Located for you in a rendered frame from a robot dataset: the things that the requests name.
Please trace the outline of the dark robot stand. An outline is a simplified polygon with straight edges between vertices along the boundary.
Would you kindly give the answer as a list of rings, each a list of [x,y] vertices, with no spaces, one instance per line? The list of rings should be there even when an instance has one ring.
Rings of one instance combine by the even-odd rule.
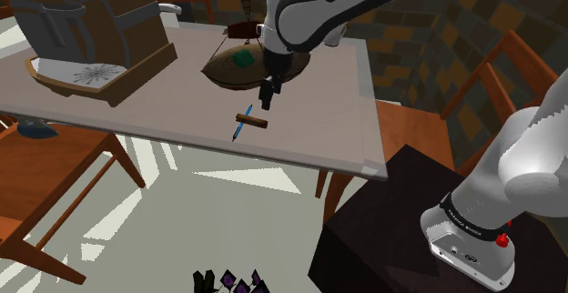
[[[420,217],[463,180],[404,146],[388,180],[366,182],[323,226],[309,268],[321,293],[494,293],[436,258]],[[565,293],[568,257],[549,229],[523,214],[512,222],[515,273],[498,293]]]

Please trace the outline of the dark blue object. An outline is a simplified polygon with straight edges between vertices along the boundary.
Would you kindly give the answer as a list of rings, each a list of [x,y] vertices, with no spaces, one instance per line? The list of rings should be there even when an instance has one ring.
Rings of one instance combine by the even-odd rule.
[[[59,136],[58,132],[41,119],[18,118],[17,131],[20,135],[33,138],[45,139]]]

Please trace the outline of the grey table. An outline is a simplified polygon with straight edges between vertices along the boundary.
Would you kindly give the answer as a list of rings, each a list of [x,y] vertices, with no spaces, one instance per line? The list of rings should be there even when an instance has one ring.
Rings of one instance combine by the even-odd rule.
[[[386,161],[365,43],[345,38],[313,50],[305,70],[275,95],[270,110],[254,90],[212,84],[203,66],[234,45],[219,25],[167,29],[177,59],[118,106],[60,96],[25,70],[34,55],[14,18],[0,22],[0,112],[114,131],[293,165],[385,178]],[[237,114],[267,120],[260,128]]]

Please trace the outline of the brown coffee machine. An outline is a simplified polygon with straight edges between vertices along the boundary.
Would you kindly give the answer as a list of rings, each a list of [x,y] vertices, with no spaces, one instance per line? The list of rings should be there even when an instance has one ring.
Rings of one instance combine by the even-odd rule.
[[[177,58],[156,0],[7,0],[35,56],[25,68],[62,96],[115,107]]]

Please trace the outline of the brown wooden stick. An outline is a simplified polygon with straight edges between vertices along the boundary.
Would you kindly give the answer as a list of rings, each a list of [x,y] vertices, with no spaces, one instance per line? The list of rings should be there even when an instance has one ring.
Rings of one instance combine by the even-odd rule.
[[[254,116],[247,116],[244,114],[237,114],[236,120],[239,123],[247,124],[250,126],[256,126],[260,128],[267,128],[269,123],[267,120],[256,118]]]

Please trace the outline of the dark purple plant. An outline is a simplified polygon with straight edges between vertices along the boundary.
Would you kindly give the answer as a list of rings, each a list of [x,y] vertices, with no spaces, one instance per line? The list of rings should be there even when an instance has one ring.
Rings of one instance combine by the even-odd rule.
[[[244,278],[237,277],[227,269],[219,279],[212,270],[204,274],[200,271],[193,273],[193,293],[270,293],[265,280],[254,269],[249,282]]]

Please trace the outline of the brown oval bowl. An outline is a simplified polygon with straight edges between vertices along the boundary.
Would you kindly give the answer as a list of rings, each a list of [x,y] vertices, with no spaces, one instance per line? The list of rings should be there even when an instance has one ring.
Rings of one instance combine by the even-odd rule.
[[[255,58],[255,63],[249,67],[236,66],[231,56],[239,50],[248,49]],[[203,67],[202,73],[213,83],[231,90],[248,90],[260,87],[265,78],[264,50],[259,44],[238,45],[215,54]],[[282,83],[286,83],[298,76],[308,65],[310,53],[292,53],[291,66],[284,76]]]

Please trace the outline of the white vase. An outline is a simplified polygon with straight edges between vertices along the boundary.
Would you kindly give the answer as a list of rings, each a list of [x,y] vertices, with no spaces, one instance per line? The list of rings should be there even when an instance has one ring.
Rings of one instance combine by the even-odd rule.
[[[323,44],[329,47],[338,46],[347,29],[348,25],[346,23],[338,25],[325,36]]]

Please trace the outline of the dark red box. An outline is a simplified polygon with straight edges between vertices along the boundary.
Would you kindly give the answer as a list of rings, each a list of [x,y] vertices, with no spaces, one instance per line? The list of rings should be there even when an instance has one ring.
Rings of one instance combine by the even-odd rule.
[[[259,38],[263,24],[258,21],[239,22],[227,27],[227,35],[232,39]]]

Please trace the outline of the green object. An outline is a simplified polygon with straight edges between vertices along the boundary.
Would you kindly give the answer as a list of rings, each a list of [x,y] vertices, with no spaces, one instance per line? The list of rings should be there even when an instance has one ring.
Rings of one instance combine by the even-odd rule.
[[[255,63],[255,58],[248,49],[237,51],[231,56],[231,59],[236,66],[241,68],[249,67]]]

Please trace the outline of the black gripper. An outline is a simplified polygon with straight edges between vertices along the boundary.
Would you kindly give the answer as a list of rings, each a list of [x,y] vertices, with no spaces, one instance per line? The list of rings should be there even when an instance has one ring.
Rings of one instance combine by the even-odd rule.
[[[269,49],[264,50],[265,78],[261,81],[259,100],[261,108],[270,110],[271,99],[281,92],[282,81],[288,72],[293,54],[278,54]]]

